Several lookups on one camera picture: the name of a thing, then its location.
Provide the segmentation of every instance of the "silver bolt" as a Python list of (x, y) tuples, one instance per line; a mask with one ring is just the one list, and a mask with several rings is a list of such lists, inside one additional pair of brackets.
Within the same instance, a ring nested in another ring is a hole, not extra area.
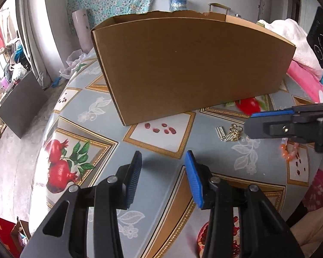
[(258, 186), (256, 184), (251, 184), (249, 186), (250, 191), (252, 192), (257, 192), (258, 191)]
[(79, 186), (73, 184), (68, 188), (68, 191), (69, 192), (75, 192), (75, 191), (78, 191), (78, 189), (79, 189)]
[(220, 177), (211, 177), (210, 182), (218, 184), (220, 182)]
[(108, 177), (108, 183), (115, 183), (117, 181), (117, 177), (112, 175), (110, 177)]

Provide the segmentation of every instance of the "paper roll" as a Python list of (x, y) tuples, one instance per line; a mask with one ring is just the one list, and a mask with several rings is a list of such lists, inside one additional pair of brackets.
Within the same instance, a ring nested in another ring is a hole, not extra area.
[(87, 18), (86, 9), (83, 8), (73, 12), (72, 17), (81, 49), (83, 52), (89, 53), (93, 48), (93, 43), (91, 40), (91, 29), (89, 19)]

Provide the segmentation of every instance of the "concrete floor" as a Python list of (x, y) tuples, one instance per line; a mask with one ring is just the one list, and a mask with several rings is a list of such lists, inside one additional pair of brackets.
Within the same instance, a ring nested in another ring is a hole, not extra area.
[(29, 219), (31, 183), (44, 129), (65, 85), (49, 88), (49, 99), (19, 139), (8, 127), (0, 138), (0, 217)]

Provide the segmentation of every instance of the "brown cardboard box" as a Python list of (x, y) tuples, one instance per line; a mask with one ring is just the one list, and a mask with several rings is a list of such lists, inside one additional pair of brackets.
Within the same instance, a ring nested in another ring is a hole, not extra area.
[(91, 35), (124, 125), (276, 92), (295, 52), (259, 25), (214, 12), (115, 16)]

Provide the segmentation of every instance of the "pink blanket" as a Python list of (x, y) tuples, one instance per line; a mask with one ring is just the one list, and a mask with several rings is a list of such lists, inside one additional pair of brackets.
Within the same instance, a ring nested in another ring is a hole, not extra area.
[(323, 84), (312, 73), (292, 60), (287, 74), (309, 95), (313, 102), (323, 103)]

